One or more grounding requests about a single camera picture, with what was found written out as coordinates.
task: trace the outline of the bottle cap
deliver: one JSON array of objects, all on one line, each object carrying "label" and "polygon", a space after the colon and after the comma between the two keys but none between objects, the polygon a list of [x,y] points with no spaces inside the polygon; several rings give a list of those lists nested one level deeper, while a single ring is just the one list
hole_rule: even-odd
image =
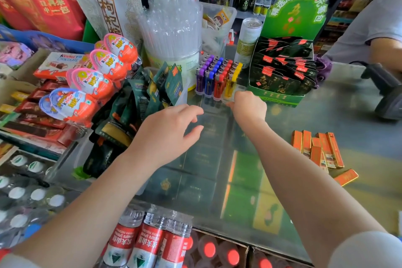
[{"label": "bottle cap", "polygon": [[13,189],[8,193],[8,197],[10,197],[10,198],[12,198],[12,199],[19,199],[19,198],[21,198],[24,194],[25,194],[25,189],[24,189],[24,188],[16,187],[16,188],[13,188]]},{"label": "bottle cap", "polygon": [[187,250],[191,249],[194,245],[194,240],[191,236],[189,236],[187,239]]},{"label": "bottle cap", "polygon": [[31,199],[36,201],[42,200],[45,197],[45,194],[45,189],[36,189],[31,193]]},{"label": "bottle cap", "polygon": [[58,207],[64,203],[65,197],[63,195],[55,195],[49,199],[49,205]]},{"label": "bottle cap", "polygon": [[7,218],[7,212],[6,211],[0,211],[0,222],[5,220]]},{"label": "bottle cap", "polygon": [[0,189],[5,188],[10,183],[10,179],[6,176],[0,176]]},{"label": "bottle cap", "polygon": [[10,163],[14,166],[23,166],[28,162],[28,158],[23,155],[17,155],[11,159]]},{"label": "bottle cap", "polygon": [[22,228],[28,221],[28,216],[25,214],[15,215],[11,221],[10,226],[13,228]]},{"label": "bottle cap", "polygon": [[231,264],[232,266],[236,266],[239,263],[239,261],[240,261],[239,252],[237,252],[237,250],[235,250],[235,249],[229,250],[229,252],[228,252],[229,264]]},{"label": "bottle cap", "polygon": [[33,173],[39,173],[42,171],[44,167],[45,165],[42,162],[33,161],[31,164],[28,165],[28,171],[31,171]]},{"label": "bottle cap", "polygon": [[263,258],[258,263],[259,268],[272,268],[271,262],[267,258]]},{"label": "bottle cap", "polygon": [[208,258],[213,258],[216,252],[216,248],[213,242],[209,241],[204,246],[204,254]]}]

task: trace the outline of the gray sleeve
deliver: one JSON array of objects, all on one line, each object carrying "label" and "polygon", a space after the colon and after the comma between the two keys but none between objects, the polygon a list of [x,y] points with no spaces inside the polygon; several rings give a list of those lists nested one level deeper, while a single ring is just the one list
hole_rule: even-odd
[{"label": "gray sleeve", "polygon": [[375,5],[368,24],[366,44],[380,37],[402,42],[402,0],[378,0]]},{"label": "gray sleeve", "polygon": [[0,261],[0,268],[40,268],[33,262],[12,253],[7,254]]},{"label": "gray sleeve", "polygon": [[351,236],[335,249],[328,264],[328,268],[350,267],[402,267],[402,242],[378,231]]}]

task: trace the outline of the counter top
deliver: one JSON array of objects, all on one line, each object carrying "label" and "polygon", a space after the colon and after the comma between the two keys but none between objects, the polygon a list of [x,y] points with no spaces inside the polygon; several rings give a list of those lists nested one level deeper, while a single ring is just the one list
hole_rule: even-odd
[{"label": "counter top", "polygon": [[[323,86],[296,108],[268,102],[266,121],[288,142],[294,130],[333,132],[345,170],[353,168],[360,175],[345,189],[390,233],[397,233],[398,210],[402,210],[402,122],[381,120],[374,114],[381,97],[371,80],[360,79],[363,69],[334,64]],[[193,215],[196,228],[310,262],[230,109],[194,92],[189,93],[188,103],[205,112],[197,123],[204,125],[200,140],[157,170],[136,198]],[[76,159],[72,150],[60,159],[60,169],[53,175],[59,184],[65,185],[66,176],[71,177],[66,159]]]}]

